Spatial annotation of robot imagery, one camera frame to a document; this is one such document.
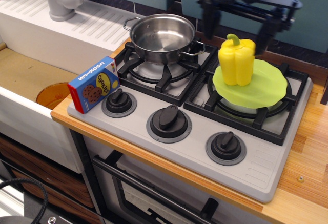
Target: pepper stem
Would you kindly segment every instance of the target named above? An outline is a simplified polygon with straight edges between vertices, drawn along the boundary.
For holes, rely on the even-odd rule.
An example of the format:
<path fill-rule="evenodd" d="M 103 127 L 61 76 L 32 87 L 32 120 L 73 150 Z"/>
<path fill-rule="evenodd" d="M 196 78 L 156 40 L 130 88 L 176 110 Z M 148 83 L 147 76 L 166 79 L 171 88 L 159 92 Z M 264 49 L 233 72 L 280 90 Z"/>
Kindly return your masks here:
<path fill-rule="evenodd" d="M 233 33 L 229 33 L 229 34 L 227 35 L 227 39 L 232 39 L 232 41 L 234 42 L 234 46 L 238 46 L 238 45 L 240 45 L 240 40 L 239 40 L 239 38 L 238 38 L 235 34 L 233 34 Z"/>

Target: orange bowl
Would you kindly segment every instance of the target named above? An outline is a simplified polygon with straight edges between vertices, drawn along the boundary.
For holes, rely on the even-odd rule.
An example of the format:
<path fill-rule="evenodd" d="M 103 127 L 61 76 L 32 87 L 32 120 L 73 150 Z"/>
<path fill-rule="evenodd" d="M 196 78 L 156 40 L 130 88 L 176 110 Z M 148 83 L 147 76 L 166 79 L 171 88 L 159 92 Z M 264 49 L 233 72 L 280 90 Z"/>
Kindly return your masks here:
<path fill-rule="evenodd" d="M 68 94 L 70 94 L 67 84 L 68 82 L 64 82 L 47 86 L 39 92 L 36 97 L 36 102 L 39 105 L 53 110 L 68 96 Z"/>

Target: black cable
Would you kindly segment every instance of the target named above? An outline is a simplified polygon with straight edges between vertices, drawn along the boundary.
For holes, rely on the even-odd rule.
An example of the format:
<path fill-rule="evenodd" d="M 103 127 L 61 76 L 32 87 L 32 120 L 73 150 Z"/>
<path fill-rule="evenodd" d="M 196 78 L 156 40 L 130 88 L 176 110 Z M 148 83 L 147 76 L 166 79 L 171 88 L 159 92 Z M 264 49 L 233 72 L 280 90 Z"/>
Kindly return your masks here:
<path fill-rule="evenodd" d="M 0 184 L 0 189 L 2 189 L 3 187 L 6 187 L 8 185 L 21 184 L 21 183 L 34 184 L 34 185 L 37 185 L 42 190 L 42 193 L 43 193 L 43 196 L 44 196 L 42 207 L 41 207 L 41 210 L 39 211 L 38 215 L 36 216 L 36 218 L 32 222 L 32 224 L 39 224 L 43 214 L 45 213 L 46 207 L 48 205 L 48 193 L 47 193 L 46 189 L 44 188 L 44 186 L 39 181 L 34 180 L 34 179 L 29 179 L 29 178 L 10 179 L 10 180 L 2 182 Z"/>

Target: green plate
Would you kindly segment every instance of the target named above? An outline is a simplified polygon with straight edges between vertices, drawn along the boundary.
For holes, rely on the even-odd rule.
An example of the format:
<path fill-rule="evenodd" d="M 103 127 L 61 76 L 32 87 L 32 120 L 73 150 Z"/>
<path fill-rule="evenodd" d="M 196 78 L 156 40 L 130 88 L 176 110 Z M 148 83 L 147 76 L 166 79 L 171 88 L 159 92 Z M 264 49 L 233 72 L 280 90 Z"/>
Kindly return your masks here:
<path fill-rule="evenodd" d="M 213 76 L 218 94 L 234 105 L 258 109 L 278 103 L 286 95 L 287 80 L 279 69 L 263 60 L 254 60 L 252 81 L 246 86 L 229 86 L 218 66 Z"/>

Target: cast iron grate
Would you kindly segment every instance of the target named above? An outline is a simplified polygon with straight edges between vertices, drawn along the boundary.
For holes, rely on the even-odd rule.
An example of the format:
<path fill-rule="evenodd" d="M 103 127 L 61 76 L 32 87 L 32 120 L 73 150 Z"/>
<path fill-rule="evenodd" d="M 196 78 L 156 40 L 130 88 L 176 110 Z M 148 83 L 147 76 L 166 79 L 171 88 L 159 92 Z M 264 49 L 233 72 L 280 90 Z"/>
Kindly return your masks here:
<path fill-rule="evenodd" d="M 216 58 L 216 60 L 213 61 L 210 64 L 210 66 L 206 69 L 204 75 L 201 77 L 201 79 L 199 80 L 193 91 L 187 97 L 183 107 L 186 110 L 190 110 L 199 115 L 215 120 L 219 123 L 228 125 L 232 128 L 238 129 L 245 133 L 254 135 L 261 139 L 282 146 L 287 131 L 289 129 L 289 126 L 291 124 L 291 121 L 293 119 L 293 116 L 295 114 L 298 100 L 301 97 L 304 86 L 308 79 L 308 74 L 291 70 L 289 69 L 289 65 L 285 63 L 283 63 L 281 66 L 275 66 L 281 71 L 281 73 L 285 77 L 289 77 L 301 81 L 297 94 L 292 95 L 291 86 L 290 84 L 288 84 L 286 96 L 281 100 L 281 105 L 279 105 L 277 108 L 275 108 L 272 111 L 269 111 L 268 108 L 260 108 L 256 110 L 256 114 L 248 114 L 248 113 L 235 111 L 230 107 L 227 107 L 225 104 L 221 102 L 223 98 L 216 91 L 213 91 L 212 78 L 217 65 L 218 65 L 218 59 Z M 195 97 L 197 96 L 197 94 L 199 93 L 199 91 L 202 89 L 204 85 L 208 85 L 207 88 L 210 94 L 210 98 L 206 101 L 204 105 L 199 105 L 194 103 L 193 100 L 195 99 Z M 288 117 L 285 121 L 282 132 L 280 134 L 262 128 L 262 125 L 267 118 L 274 116 L 282 111 L 288 112 Z M 240 119 L 240 117 L 250 119 L 252 122 L 251 123 L 245 122 L 245 120 Z"/>
<path fill-rule="evenodd" d="M 201 49 L 199 48 L 199 46 L 195 44 L 191 46 L 191 50 L 189 51 L 189 53 L 193 54 L 199 52 L 200 50 Z M 187 95 L 191 92 L 195 83 L 200 78 L 201 74 L 205 71 L 207 65 L 211 62 L 212 59 L 216 57 L 217 51 L 217 47 L 206 45 L 205 52 L 209 53 L 209 55 L 202 64 L 198 63 L 198 56 L 184 57 L 177 64 L 185 68 L 186 71 L 179 76 L 172 77 L 168 66 L 164 65 L 163 75 L 161 79 L 150 79 L 141 76 L 134 71 L 134 69 L 140 64 L 142 64 L 145 60 L 139 57 L 130 59 L 131 54 L 135 54 L 134 45 L 131 42 L 127 42 L 125 44 L 125 48 L 115 57 L 115 60 L 117 65 L 124 61 L 124 65 L 118 70 L 120 83 L 123 86 L 161 99 L 168 103 L 181 106 L 186 100 Z M 169 86 L 169 84 L 182 80 L 188 76 L 190 76 L 190 81 L 178 96 L 174 96 L 166 92 L 166 88 Z M 155 87 L 146 85 L 146 83 L 155 84 Z"/>

